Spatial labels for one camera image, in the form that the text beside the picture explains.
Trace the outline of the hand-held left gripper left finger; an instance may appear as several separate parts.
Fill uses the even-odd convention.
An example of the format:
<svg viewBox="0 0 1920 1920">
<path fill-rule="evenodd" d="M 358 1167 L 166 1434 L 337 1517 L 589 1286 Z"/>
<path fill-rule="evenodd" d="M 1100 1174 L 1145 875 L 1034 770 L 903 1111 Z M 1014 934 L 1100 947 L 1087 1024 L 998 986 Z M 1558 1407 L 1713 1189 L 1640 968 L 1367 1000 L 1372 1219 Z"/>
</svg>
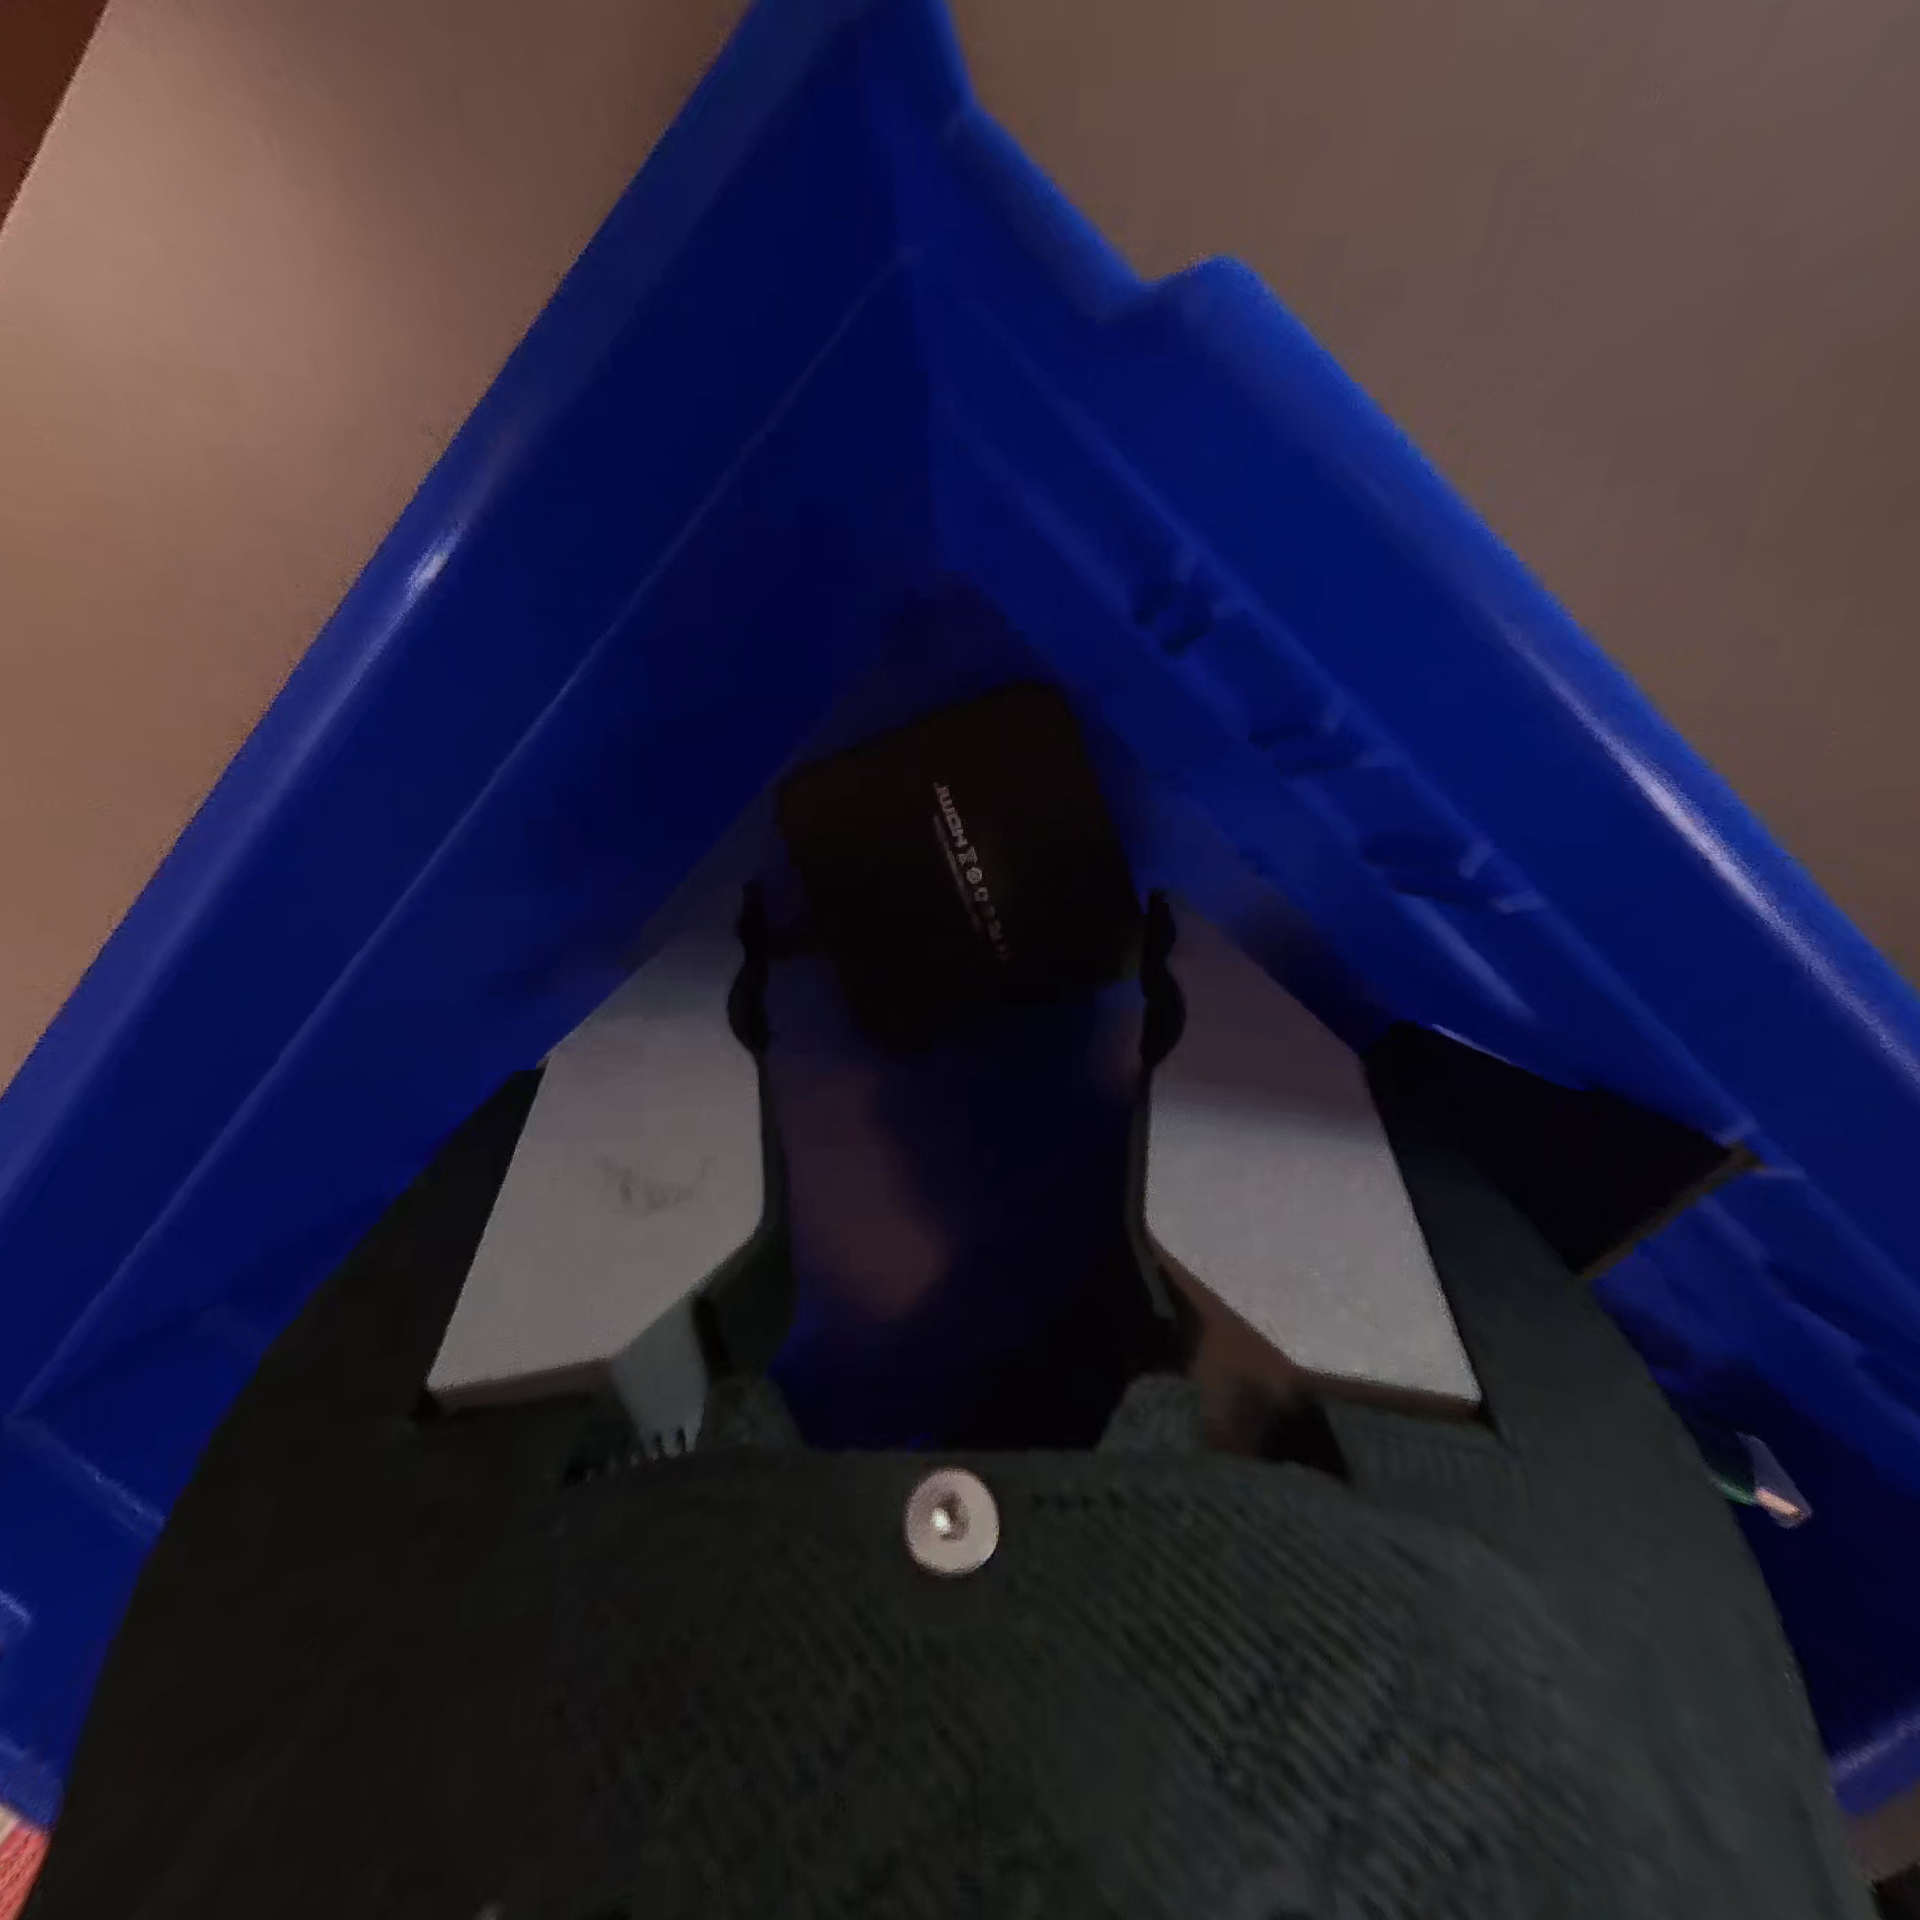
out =
<svg viewBox="0 0 1920 1920">
<path fill-rule="evenodd" d="M 639 1443 L 693 1443 L 712 1382 L 772 1358 L 768 943 L 756 885 L 706 900 L 546 1056 L 424 1378 L 436 1407 L 594 1396 Z"/>
</svg>

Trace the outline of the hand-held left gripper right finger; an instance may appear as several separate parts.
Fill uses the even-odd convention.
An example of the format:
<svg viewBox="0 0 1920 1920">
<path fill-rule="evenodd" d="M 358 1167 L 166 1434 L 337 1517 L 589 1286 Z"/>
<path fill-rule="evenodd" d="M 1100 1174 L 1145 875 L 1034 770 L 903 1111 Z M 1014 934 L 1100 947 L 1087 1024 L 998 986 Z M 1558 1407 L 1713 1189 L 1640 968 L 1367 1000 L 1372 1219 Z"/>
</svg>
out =
<svg viewBox="0 0 1920 1920">
<path fill-rule="evenodd" d="M 1359 1056 L 1189 902 L 1142 915 L 1129 1227 L 1210 1443 L 1481 1387 Z"/>
</svg>

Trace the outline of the small black hub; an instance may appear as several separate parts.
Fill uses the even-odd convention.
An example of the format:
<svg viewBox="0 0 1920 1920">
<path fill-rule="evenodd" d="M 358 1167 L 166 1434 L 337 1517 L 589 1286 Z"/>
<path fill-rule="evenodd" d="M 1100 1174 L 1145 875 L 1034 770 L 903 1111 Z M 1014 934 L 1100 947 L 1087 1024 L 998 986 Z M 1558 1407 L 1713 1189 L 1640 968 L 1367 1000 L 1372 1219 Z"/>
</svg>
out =
<svg viewBox="0 0 1920 1920">
<path fill-rule="evenodd" d="M 807 926 L 882 1050 L 1136 971 L 1134 870 L 1055 688 L 993 688 L 816 759 L 774 816 Z"/>
</svg>

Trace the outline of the blue storage bin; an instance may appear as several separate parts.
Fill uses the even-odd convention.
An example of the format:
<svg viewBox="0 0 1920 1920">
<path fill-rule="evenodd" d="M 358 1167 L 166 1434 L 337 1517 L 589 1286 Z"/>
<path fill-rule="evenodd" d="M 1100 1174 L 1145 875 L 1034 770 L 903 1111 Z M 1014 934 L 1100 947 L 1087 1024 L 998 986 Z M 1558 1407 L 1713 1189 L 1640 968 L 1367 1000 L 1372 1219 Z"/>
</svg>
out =
<svg viewBox="0 0 1920 1920">
<path fill-rule="evenodd" d="M 5 1805 L 260 1352 L 980 592 L 1304 983 L 1757 1157 L 1656 1378 L 1847 1454 L 1775 1587 L 1916 1782 L 1916 992 L 1261 282 L 1130 271 L 945 4 L 751 4 L 5 1091 Z"/>
</svg>

